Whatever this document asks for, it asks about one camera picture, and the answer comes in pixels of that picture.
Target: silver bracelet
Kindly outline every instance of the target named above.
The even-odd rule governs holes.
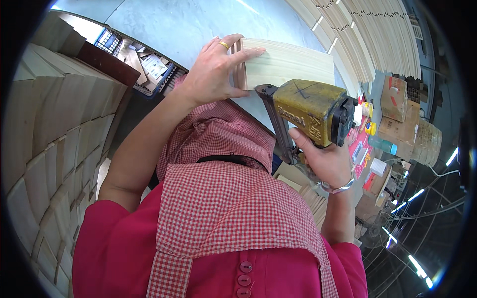
[[[324,182],[324,181],[321,181],[320,183],[320,187],[322,190],[324,190],[325,192],[327,193],[330,193],[332,195],[335,195],[335,194],[339,194],[340,192],[343,192],[347,189],[350,189],[351,185],[353,184],[354,182],[354,175],[353,173],[351,173],[351,179],[350,181],[348,181],[347,184],[345,184],[344,186],[340,187],[340,188],[330,188],[330,185],[327,183],[327,182]]]

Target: pink button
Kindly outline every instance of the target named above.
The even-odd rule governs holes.
[[[246,287],[252,282],[252,279],[250,276],[244,274],[239,276],[237,281],[239,285]]]
[[[237,297],[238,298],[249,298],[252,293],[247,288],[240,288],[237,290]]]
[[[252,271],[252,263],[245,261],[240,264],[240,270],[244,273],[249,273]]]

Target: gold ring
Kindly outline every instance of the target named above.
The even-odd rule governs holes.
[[[227,45],[225,42],[219,41],[219,43],[220,43],[221,45],[223,45],[223,46],[228,50],[228,45]]]

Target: red gingham apron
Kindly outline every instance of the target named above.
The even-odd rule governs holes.
[[[310,209],[270,176],[275,140],[226,101],[194,109],[157,164],[164,180],[148,297],[185,297],[193,259],[265,248],[304,248],[317,258],[323,297],[337,298],[330,261]],[[255,162],[195,163],[210,155]]]

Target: hand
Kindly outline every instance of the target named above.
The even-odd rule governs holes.
[[[220,40],[217,36],[202,47],[186,79],[178,86],[184,100],[197,107],[226,98],[250,96],[248,91],[230,86],[228,77],[234,66],[260,56],[265,49],[253,48],[227,55],[226,47],[219,43],[222,41],[230,47],[242,37],[242,34],[231,34]]]
[[[311,140],[298,128],[290,128],[288,133],[296,145],[305,154],[305,163],[322,181],[330,184],[331,188],[340,188],[351,179],[351,159],[348,142],[343,147],[331,144],[324,149],[317,148]]]

